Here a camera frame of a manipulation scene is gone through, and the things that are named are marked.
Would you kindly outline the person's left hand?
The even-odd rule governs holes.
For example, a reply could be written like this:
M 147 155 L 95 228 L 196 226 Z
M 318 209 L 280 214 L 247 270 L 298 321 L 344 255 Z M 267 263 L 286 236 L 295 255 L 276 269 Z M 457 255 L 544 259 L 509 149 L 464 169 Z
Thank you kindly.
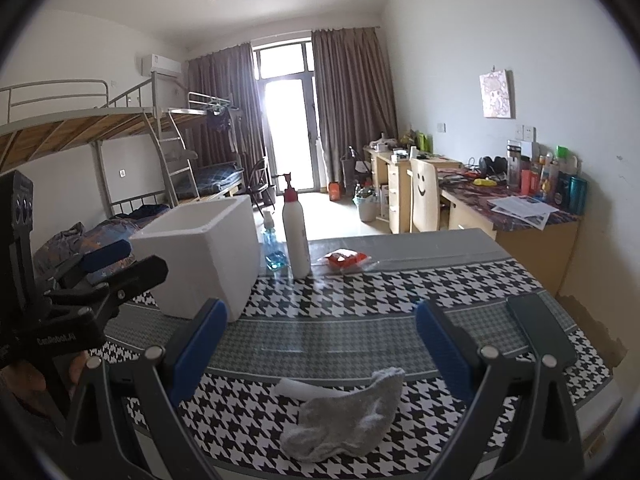
M 73 397 L 80 375 L 89 359 L 87 351 L 79 352 L 70 361 L 68 394 Z M 15 366 L 6 366 L 1 370 L 1 377 L 8 389 L 21 401 L 36 411 L 44 413 L 46 407 L 42 403 L 43 395 L 47 392 L 46 378 L 32 364 L 21 362 Z

